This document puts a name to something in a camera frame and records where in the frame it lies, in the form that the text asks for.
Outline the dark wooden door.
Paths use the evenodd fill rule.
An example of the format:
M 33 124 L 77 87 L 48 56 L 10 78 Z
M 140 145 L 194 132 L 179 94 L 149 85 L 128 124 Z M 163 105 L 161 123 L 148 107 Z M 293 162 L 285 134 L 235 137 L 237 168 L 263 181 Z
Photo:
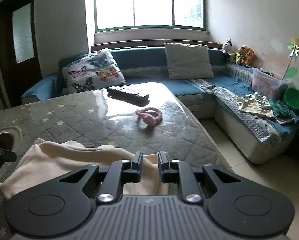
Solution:
M 35 0 L 0 3 L 0 70 L 11 107 L 41 81 L 34 19 Z

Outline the colourful paper pinwheel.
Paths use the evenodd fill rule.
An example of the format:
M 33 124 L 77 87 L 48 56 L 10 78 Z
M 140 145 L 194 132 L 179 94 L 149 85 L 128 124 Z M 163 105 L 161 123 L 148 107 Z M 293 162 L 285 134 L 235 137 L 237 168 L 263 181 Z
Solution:
M 290 43 L 287 44 L 287 48 L 290 50 L 290 53 L 288 55 L 289 58 L 288 65 L 282 77 L 283 80 L 287 75 L 288 69 L 292 61 L 294 60 L 295 62 L 297 62 L 297 58 L 299 58 L 299 38 L 291 37 Z

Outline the green framed window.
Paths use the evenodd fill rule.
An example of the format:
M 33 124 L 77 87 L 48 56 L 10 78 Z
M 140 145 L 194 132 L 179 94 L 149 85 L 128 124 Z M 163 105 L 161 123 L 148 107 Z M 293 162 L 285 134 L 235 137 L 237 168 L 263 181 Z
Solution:
M 138 28 L 205 30 L 205 0 L 94 0 L 97 32 Z

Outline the clothes pile on sofa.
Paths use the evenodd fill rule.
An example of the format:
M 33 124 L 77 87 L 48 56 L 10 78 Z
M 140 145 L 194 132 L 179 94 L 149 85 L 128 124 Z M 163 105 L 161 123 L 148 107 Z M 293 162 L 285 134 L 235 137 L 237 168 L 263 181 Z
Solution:
M 237 97 L 237 104 L 241 112 L 273 119 L 281 125 L 299 122 L 299 116 L 290 110 L 283 101 L 268 99 L 258 92 L 248 94 L 246 97 Z

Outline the yellow plush toy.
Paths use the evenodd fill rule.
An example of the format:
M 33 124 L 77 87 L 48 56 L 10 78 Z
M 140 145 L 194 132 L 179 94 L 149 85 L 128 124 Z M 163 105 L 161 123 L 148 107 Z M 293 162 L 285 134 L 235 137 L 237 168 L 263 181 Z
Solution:
M 237 65 L 243 65 L 246 60 L 246 54 L 250 48 L 246 45 L 239 47 L 234 53 L 230 54 L 230 62 Z

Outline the cream sweatshirt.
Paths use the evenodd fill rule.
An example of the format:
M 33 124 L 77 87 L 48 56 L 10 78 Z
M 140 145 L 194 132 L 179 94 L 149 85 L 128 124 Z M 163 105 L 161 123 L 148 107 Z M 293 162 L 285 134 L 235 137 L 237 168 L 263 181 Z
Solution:
M 58 144 L 39 138 L 20 159 L 15 171 L 0 183 L 0 195 L 8 200 L 26 189 L 85 165 L 106 167 L 114 161 L 133 158 L 131 152 L 112 145 L 86 148 L 73 140 Z M 157 155 L 143 156 L 141 181 L 126 184 L 124 194 L 167 193 L 168 185 L 159 178 Z

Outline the plain beige pillow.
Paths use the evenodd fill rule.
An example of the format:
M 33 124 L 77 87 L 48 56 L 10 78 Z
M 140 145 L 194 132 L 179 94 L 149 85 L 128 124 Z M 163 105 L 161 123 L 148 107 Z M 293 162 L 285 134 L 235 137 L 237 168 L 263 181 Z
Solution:
M 170 79 L 213 78 L 208 46 L 165 43 L 167 70 Z

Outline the black white plush toy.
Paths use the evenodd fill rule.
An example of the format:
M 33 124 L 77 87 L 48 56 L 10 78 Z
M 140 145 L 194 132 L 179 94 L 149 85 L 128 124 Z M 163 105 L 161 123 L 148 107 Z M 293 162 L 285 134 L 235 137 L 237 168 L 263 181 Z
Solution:
M 227 40 L 222 47 L 223 51 L 223 59 L 225 61 L 229 61 L 234 63 L 236 60 L 236 53 L 233 50 L 232 41 L 231 39 Z

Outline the orange plush toy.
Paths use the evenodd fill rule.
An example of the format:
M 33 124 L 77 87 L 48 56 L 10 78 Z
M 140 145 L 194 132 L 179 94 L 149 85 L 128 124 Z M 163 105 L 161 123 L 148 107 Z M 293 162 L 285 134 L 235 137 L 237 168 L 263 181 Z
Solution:
M 252 59 L 253 59 L 254 55 L 255 55 L 255 53 L 251 49 L 246 53 L 246 55 L 245 55 L 245 63 L 244 63 L 245 67 L 251 68 Z

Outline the black remote control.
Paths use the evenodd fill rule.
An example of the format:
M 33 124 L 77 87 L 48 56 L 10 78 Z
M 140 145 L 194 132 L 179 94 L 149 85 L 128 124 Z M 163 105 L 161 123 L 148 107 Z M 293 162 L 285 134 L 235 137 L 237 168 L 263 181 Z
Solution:
M 125 101 L 137 106 L 145 106 L 149 101 L 149 94 L 137 92 L 125 87 L 109 87 L 107 88 L 108 96 L 114 99 Z

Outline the butterfly print pillow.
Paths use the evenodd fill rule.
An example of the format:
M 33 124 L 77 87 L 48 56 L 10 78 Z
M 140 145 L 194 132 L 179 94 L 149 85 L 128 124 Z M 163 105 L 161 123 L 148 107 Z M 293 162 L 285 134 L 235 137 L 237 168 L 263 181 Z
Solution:
M 119 86 L 126 83 L 109 49 L 87 55 L 62 68 L 63 94 Z

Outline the teal corner sofa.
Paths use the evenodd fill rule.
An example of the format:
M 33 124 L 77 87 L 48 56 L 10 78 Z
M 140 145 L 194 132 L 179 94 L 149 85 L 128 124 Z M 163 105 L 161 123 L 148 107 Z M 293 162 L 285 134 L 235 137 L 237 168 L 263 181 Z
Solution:
M 241 112 L 237 97 L 252 94 L 252 72 L 225 63 L 222 52 L 208 47 L 213 78 L 169 78 L 164 47 L 121 48 L 109 51 L 122 71 L 126 83 L 161 83 L 175 96 L 184 99 L 186 107 L 196 118 L 214 118 L 245 157 L 254 164 L 262 164 L 285 151 L 299 132 L 299 122 L 285 125 L 276 120 Z M 22 95 L 22 103 L 47 100 L 62 93 L 62 68 L 92 53 L 62 59 L 58 72 L 50 74 Z

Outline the green plastic basket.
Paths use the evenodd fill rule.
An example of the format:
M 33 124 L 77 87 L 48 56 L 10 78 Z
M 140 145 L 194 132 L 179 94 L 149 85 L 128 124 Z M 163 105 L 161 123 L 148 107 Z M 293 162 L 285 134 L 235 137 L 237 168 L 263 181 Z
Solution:
M 299 111 L 299 90 L 294 87 L 287 88 L 283 101 L 289 109 Z

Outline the clear plastic storage box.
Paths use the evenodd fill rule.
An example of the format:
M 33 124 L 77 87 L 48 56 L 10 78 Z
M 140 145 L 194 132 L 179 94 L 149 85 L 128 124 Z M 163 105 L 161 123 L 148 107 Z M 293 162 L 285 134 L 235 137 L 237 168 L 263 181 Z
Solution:
M 257 68 L 252 68 L 252 89 L 269 99 L 278 100 L 284 89 L 284 82 L 265 74 Z

